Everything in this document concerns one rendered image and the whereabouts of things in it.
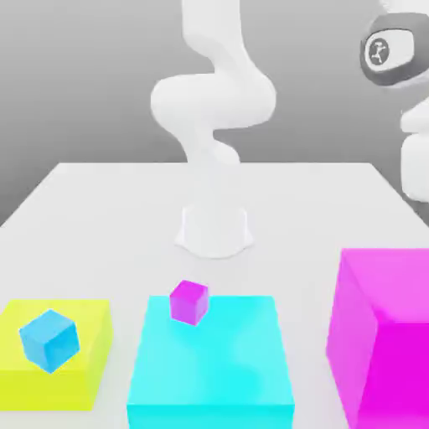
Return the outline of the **small purple cube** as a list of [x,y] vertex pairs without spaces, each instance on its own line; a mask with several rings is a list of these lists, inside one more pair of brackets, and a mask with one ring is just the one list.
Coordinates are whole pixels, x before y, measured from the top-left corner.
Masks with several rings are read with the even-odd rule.
[[187,280],[181,281],[169,296],[172,319],[197,326],[209,308],[207,286]]

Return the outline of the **small blue cube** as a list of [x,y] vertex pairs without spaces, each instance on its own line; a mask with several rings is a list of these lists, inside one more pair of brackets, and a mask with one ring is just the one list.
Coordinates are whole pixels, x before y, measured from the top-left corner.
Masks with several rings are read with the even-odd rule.
[[18,332],[25,357],[49,374],[80,352],[75,322],[53,309],[40,314]]

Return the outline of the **large cyan box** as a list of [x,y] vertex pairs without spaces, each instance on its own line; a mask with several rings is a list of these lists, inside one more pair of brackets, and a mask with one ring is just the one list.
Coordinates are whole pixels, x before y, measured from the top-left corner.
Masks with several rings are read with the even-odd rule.
[[294,411],[273,297],[213,296],[196,326],[148,299],[129,429],[292,429]]

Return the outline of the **large magenta box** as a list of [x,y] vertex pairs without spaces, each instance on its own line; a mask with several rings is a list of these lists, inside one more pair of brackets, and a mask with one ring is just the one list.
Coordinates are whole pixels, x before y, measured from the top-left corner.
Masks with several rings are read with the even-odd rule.
[[326,353],[349,429],[429,429],[429,249],[344,249]]

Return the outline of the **large yellow box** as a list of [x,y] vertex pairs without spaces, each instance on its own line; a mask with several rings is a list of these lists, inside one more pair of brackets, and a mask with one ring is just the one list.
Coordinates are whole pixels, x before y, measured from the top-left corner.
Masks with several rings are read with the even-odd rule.
[[[18,330],[48,309],[73,320],[80,352],[49,374],[25,357]],[[113,338],[106,299],[13,299],[0,313],[0,411],[88,411]]]

